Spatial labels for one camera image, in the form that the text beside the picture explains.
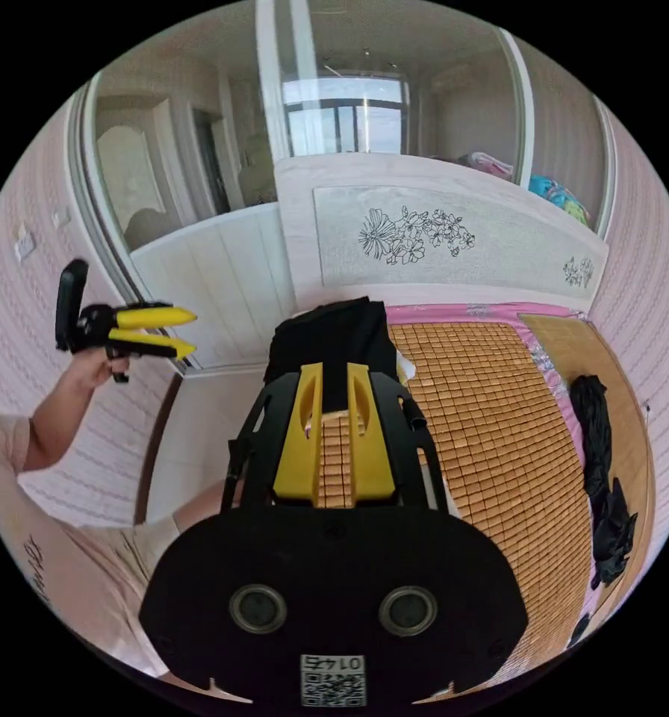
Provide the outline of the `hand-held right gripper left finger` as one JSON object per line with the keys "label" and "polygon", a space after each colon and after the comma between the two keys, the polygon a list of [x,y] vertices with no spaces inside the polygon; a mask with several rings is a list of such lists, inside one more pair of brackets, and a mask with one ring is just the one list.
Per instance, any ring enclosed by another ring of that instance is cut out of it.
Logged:
{"label": "hand-held right gripper left finger", "polygon": [[273,483],[278,500],[319,497],[323,416],[323,364],[301,367],[293,408]]}

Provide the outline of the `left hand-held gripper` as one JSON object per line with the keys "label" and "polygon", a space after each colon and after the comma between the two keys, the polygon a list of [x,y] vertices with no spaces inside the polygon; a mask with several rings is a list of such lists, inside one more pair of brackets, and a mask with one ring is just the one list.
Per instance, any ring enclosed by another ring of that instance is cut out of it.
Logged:
{"label": "left hand-held gripper", "polygon": [[91,304],[68,306],[68,352],[105,348],[113,355],[185,359],[196,347],[179,338],[148,333],[149,329],[183,326],[197,316],[165,302],[135,302],[114,308]]}

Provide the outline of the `person's left hand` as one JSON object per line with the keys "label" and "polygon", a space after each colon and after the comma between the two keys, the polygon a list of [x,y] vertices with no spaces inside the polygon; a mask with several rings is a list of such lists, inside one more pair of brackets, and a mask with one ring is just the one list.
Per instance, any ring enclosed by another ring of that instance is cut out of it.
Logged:
{"label": "person's left hand", "polygon": [[123,377],[130,365],[128,356],[113,355],[105,348],[93,348],[76,353],[64,372],[64,380],[71,388],[95,391],[109,379]]}

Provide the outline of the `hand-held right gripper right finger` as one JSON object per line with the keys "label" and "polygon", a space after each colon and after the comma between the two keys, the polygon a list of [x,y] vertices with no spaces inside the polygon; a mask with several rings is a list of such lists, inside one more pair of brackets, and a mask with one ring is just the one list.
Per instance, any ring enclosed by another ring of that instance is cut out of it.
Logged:
{"label": "hand-held right gripper right finger", "polygon": [[354,501],[389,501],[395,482],[369,368],[347,365],[350,476]]}

